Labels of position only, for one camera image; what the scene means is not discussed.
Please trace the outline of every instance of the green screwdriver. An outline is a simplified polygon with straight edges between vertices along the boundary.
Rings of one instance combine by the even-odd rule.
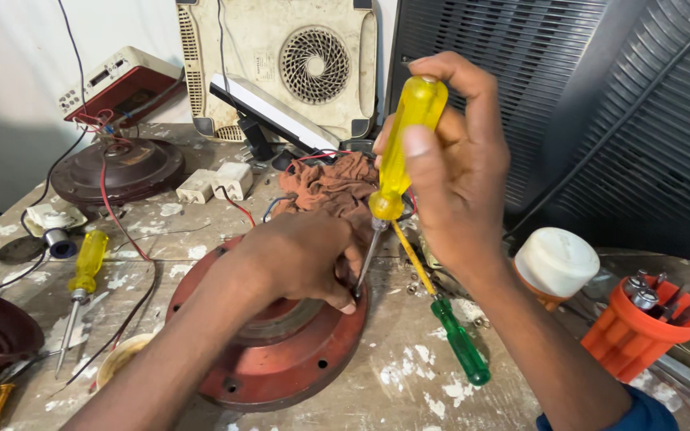
[[[436,315],[436,318],[441,321],[444,329],[446,329],[446,339],[452,346],[452,350],[454,350],[457,360],[460,365],[462,365],[462,369],[465,370],[468,381],[475,386],[483,386],[492,378],[492,373],[489,372],[486,363],[484,363],[483,359],[481,359],[481,355],[478,354],[475,346],[473,346],[470,337],[468,337],[468,333],[465,332],[465,328],[463,328],[454,317],[452,313],[452,304],[433,287],[430,279],[428,279],[428,275],[425,273],[425,269],[422,267],[422,264],[419,263],[419,259],[417,259],[417,254],[408,243],[406,236],[404,236],[395,220],[393,220],[393,229],[396,231],[396,235],[398,235],[403,249],[406,250],[409,260],[412,261],[414,269],[417,270],[417,275],[419,275],[419,278],[425,285],[425,289],[427,289],[428,293],[433,298],[430,309],[433,310],[433,314]]]

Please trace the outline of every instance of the white wall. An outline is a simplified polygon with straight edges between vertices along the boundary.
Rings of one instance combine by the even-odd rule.
[[[125,45],[182,65],[173,0],[63,0],[63,5],[85,74]],[[379,110],[396,5],[397,0],[377,4]],[[0,0],[0,210],[43,181],[50,164],[79,135],[73,124],[62,121],[53,103],[78,79],[57,0]],[[189,123],[184,94],[147,121]],[[86,137],[82,146],[90,139]]]

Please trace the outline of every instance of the white plug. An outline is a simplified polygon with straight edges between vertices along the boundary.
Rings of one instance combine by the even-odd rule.
[[[217,170],[212,179],[212,191],[215,197],[224,200],[225,194],[218,187],[225,187],[231,200],[244,200],[244,197],[252,188],[252,167],[249,163],[225,162]]]
[[[177,199],[181,202],[205,204],[212,198],[212,181],[217,177],[213,170],[196,170],[177,188]]]

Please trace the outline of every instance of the brown cloth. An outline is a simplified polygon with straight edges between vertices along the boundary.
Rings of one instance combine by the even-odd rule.
[[[293,197],[280,201],[272,215],[323,210],[350,221],[362,244],[368,243],[372,214],[367,198],[377,191],[377,171],[372,163],[361,152],[354,152],[331,166],[308,166],[299,160],[292,164],[294,174],[282,173],[278,185]]]

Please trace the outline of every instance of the blue wire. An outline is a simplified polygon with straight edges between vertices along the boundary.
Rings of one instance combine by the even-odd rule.
[[[268,206],[268,209],[265,210],[265,214],[262,217],[262,222],[265,223],[265,218],[268,217],[268,214],[271,213],[271,209],[273,209],[273,205],[276,205],[276,202],[282,201],[282,200],[290,200],[290,199],[292,199],[290,196],[284,196],[281,198],[274,199],[273,202],[271,202],[271,205]]]

